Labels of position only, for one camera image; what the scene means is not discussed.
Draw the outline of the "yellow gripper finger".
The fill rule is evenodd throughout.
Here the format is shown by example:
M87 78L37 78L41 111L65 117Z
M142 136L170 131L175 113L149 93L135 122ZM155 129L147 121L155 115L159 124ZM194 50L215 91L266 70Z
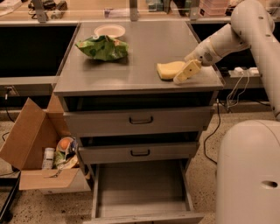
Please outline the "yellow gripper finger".
M201 62L197 59L189 60L183 68L175 75L173 81L176 84L184 83L188 78L197 74L201 69Z

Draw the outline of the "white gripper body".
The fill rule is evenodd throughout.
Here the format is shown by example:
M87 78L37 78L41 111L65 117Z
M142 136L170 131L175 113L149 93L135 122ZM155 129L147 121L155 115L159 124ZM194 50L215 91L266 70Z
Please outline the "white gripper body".
M206 38L185 56L185 61L189 60L198 60L202 66L208 67L220 61L221 56L214 50L211 39Z

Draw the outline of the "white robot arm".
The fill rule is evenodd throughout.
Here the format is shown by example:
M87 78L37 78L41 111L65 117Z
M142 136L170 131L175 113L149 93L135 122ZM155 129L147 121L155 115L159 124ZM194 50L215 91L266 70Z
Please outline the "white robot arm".
M242 0L229 24L185 56L210 66L249 49L270 104L270 119L248 118L220 141L216 224L280 224L280 44L274 21L258 0Z

